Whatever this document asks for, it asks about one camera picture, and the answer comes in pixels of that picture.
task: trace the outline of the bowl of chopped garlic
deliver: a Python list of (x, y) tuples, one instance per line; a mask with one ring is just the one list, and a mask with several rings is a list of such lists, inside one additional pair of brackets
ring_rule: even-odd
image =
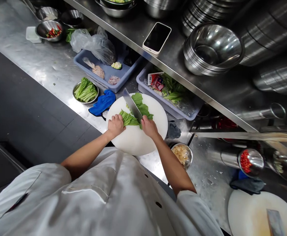
[(184, 143), (177, 143), (172, 146), (171, 150), (176, 155), (185, 170), (187, 170), (192, 162), (192, 151), (190, 147)]

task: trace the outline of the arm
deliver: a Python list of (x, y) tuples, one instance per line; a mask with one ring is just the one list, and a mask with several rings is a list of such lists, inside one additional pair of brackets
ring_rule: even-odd
[(108, 121), (108, 129), (104, 134), (67, 157), (61, 165), (70, 172), (72, 180), (80, 177), (89, 168), (103, 148), (125, 129), (126, 127), (124, 127), (122, 116), (116, 114)]
[(183, 165), (157, 132), (154, 121), (148, 120), (147, 116), (143, 116), (141, 123), (145, 134), (152, 138), (156, 145), (166, 178), (172, 186), (176, 197), (182, 190), (190, 190), (197, 193)]

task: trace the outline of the chef jacket pocket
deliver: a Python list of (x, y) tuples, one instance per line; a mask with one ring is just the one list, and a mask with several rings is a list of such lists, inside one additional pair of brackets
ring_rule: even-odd
[(62, 193), (93, 191), (106, 203), (115, 181), (115, 176), (116, 172), (111, 167), (93, 167), (72, 182)]
[(0, 193), (0, 218), (28, 191), (37, 180), (40, 171), (20, 174)]

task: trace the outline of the hand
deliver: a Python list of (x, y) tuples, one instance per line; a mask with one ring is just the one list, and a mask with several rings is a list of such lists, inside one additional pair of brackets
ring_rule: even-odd
[(111, 140), (120, 135), (125, 129), (123, 117), (120, 114), (116, 114), (112, 116), (111, 120), (108, 120), (107, 133)]
[(141, 125), (144, 133), (153, 140), (160, 136), (157, 131), (155, 122), (153, 120), (149, 120), (146, 115), (143, 116), (143, 119), (141, 120)]

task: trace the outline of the smartphone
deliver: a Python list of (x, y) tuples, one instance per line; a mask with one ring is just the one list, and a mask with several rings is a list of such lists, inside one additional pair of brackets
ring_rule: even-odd
[(142, 47), (153, 54), (159, 54), (172, 29), (160, 22), (156, 22)]

